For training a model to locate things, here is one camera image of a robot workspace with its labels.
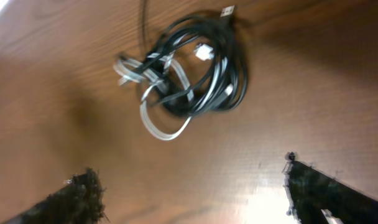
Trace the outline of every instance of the tangled cable bundle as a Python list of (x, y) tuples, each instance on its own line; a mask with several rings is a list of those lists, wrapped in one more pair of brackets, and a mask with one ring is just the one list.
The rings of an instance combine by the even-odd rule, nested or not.
[[(172, 140), (193, 117), (209, 110), (234, 109), (244, 98), (247, 64), (230, 23), (233, 9), (234, 6), (224, 8), (220, 18), (197, 14), (185, 16), (166, 28), (143, 62), (120, 56), (114, 64), (115, 71), (122, 76), (120, 85), (149, 82), (141, 99), (140, 112), (145, 127), (156, 138)], [(191, 84), (182, 66), (174, 59), (174, 53), (199, 38), (206, 41), (197, 45), (195, 54), (201, 60), (211, 60), (211, 66), (200, 80)], [(181, 85), (171, 79), (171, 69)], [(151, 122), (146, 98), (152, 90), (159, 96), (156, 104), (162, 104), (174, 116), (186, 118), (176, 133), (163, 133)]]

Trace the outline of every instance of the black cable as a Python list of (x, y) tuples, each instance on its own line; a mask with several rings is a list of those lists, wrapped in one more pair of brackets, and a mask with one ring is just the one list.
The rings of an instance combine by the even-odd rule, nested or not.
[[(143, 0), (140, 15), (142, 43), (146, 43), (146, 5), (146, 0)], [(147, 53), (147, 56), (152, 53), (159, 55), (155, 58), (146, 58), (143, 65), (135, 69), (136, 73), (142, 73), (148, 68), (156, 71), (159, 78), (168, 86), (166, 93), (157, 89), (159, 94), (157, 103), (162, 103), (175, 116), (189, 117), (198, 116), (209, 110), (231, 110), (244, 98), (248, 83), (247, 63), (229, 19), (230, 14), (220, 18), (189, 15), (175, 21), (166, 28), (152, 50)], [(184, 38), (175, 45), (174, 43), (182, 37)], [(214, 57), (204, 77), (189, 89), (183, 90), (170, 79), (168, 71), (164, 71), (164, 64), (159, 59), (200, 37), (206, 39), (207, 44), (213, 48)], [(223, 66), (223, 60), (226, 61), (226, 66)], [(207, 80), (209, 80), (208, 84), (202, 88)], [(232, 91), (227, 94), (225, 90), (230, 87)], [(195, 97), (189, 102), (186, 95), (191, 90), (195, 92)]]

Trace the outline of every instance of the wooden table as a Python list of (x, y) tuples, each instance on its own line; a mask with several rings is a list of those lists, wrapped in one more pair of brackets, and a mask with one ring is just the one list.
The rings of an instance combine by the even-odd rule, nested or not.
[(90, 166), (112, 223), (296, 223), (288, 151), (378, 199), (378, 1), (150, 0), (150, 39), (231, 4), (247, 21), (247, 96), (162, 142), (112, 69), (120, 51), (143, 57), (139, 1), (12, 1), (0, 16), (0, 222)]

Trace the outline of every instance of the cable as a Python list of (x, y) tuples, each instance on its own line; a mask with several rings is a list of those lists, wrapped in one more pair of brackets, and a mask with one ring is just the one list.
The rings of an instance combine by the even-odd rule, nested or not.
[[(149, 81), (150, 87), (142, 99), (141, 118), (155, 137), (171, 140), (183, 131), (192, 117), (209, 110), (231, 110), (244, 98), (248, 83), (247, 64), (230, 23), (233, 9), (234, 6), (223, 9), (220, 18), (197, 14), (185, 16), (166, 28), (142, 63), (121, 57), (114, 65), (115, 71), (122, 76), (120, 85), (126, 82)], [(142, 13), (144, 23), (145, 9)], [(146, 40), (144, 27), (142, 24), (143, 42)], [(191, 85), (173, 55), (176, 50), (200, 37), (207, 41), (206, 44), (198, 46), (196, 56), (202, 60), (210, 59), (211, 66), (203, 78)], [(179, 77), (181, 85), (177, 85), (170, 78), (170, 67)], [(155, 90), (159, 96), (156, 104), (163, 104), (173, 115), (187, 119), (176, 133), (162, 133), (151, 123), (145, 100), (151, 90)]]

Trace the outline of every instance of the brown wooden surface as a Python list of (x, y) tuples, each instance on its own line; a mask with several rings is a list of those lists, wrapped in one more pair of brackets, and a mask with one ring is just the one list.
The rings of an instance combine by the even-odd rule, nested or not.
[(162, 142), (111, 66), (120, 51), (141, 58), (139, 1), (11, 2), (0, 16), (0, 222), (90, 166), (112, 223), (293, 223), (288, 151), (378, 199), (378, 1), (150, 0), (149, 35), (231, 4), (249, 21), (247, 96)]

